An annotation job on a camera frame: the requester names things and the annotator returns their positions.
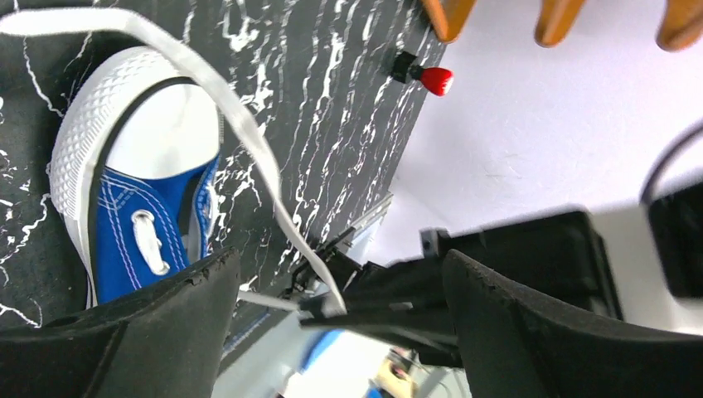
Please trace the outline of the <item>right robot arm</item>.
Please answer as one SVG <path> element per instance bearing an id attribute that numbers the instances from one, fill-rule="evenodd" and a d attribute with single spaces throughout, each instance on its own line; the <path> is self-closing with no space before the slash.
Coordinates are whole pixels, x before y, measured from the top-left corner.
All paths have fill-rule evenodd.
<path id="1" fill-rule="evenodd" d="M 702 140 L 701 124 L 653 164 L 637 203 L 572 210 L 466 235 L 421 231 L 424 255 L 457 250 L 509 279 L 639 326 L 702 332 L 702 180 L 658 191 L 667 169 Z"/>

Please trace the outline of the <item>blue canvas sneaker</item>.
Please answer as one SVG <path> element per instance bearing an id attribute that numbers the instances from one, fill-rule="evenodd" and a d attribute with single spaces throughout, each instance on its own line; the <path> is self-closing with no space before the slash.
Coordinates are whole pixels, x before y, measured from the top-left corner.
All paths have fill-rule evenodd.
<path id="1" fill-rule="evenodd" d="M 86 271 L 93 308 L 209 255 L 223 118 L 210 96 L 146 46 L 120 51 L 61 122 L 50 192 Z"/>

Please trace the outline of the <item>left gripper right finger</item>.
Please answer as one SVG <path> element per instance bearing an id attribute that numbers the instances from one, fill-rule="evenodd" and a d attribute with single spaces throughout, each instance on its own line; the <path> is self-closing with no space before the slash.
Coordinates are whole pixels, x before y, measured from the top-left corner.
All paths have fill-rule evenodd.
<path id="1" fill-rule="evenodd" d="M 474 397 L 699 397 L 702 339 L 564 303 L 453 250 L 445 298 Z"/>

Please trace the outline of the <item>white shoelace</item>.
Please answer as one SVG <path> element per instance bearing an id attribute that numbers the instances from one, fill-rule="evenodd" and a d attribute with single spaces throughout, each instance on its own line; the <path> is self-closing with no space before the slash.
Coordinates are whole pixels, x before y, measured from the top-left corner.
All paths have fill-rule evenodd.
<path id="1" fill-rule="evenodd" d="M 138 40 L 100 64 L 66 111 L 50 161 L 50 193 L 86 272 L 93 308 L 171 277 L 208 254 L 215 174 L 230 130 L 255 161 L 274 216 L 329 291 L 327 316 L 347 310 L 324 261 L 293 223 L 275 156 L 227 81 L 189 46 L 122 8 L 22 10 L 9 36 L 112 31 Z"/>

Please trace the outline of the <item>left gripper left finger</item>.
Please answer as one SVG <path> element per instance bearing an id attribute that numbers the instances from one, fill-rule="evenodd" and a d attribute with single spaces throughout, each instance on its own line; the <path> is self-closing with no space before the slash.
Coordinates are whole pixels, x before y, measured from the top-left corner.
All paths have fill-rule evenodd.
<path id="1" fill-rule="evenodd" d="M 239 291 L 240 256 L 180 273 L 43 328 L 1 334 L 4 397 L 208 397 Z"/>

